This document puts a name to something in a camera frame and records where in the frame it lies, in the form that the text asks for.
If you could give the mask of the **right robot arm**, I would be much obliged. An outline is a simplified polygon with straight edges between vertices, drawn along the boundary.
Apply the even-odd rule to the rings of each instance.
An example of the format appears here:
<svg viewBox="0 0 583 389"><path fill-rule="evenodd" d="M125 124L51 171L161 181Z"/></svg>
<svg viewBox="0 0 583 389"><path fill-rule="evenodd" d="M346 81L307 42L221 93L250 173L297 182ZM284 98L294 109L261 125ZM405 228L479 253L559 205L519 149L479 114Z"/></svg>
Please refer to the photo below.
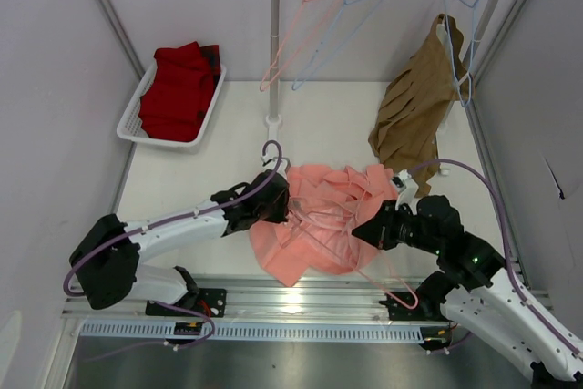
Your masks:
<svg viewBox="0 0 583 389"><path fill-rule="evenodd" d="M352 234L378 250L403 243L436 257L437 271L416 290L415 306L423 317L460 324L533 388L581 387L581 339L518 283L497 250L464 229L447 197L424 197L414 210L386 200Z"/></svg>

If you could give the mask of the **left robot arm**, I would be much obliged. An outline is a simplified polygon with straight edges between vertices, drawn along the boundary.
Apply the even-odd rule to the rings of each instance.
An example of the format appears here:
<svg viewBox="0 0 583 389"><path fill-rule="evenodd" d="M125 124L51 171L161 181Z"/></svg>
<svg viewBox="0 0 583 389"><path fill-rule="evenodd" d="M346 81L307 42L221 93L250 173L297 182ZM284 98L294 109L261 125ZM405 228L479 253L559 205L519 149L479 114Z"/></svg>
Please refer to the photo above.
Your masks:
<svg viewBox="0 0 583 389"><path fill-rule="evenodd" d="M127 298L164 302L177 315L191 314L198 304L198 285L189 272L146 262L199 241L248 231L260 221L287 219L289 183L279 172L264 171L251 183L222 190L192 210L158 220L124 222L115 214L99 218L69 257L81 289L66 290L97 311Z"/></svg>

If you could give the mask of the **pink pleated skirt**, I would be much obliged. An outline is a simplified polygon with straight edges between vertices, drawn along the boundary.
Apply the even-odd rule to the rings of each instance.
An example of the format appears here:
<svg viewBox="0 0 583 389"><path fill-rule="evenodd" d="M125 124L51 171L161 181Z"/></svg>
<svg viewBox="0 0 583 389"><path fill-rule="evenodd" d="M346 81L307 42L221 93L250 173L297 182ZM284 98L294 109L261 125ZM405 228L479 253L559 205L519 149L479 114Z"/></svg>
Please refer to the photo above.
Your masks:
<svg viewBox="0 0 583 389"><path fill-rule="evenodd" d="M251 227L257 262L287 287L309 269L342 275L366 267L379 251L352 231L372 219L384 201L397 198L393 176L382 164L362 171L322 164L291 167L287 220Z"/></svg>

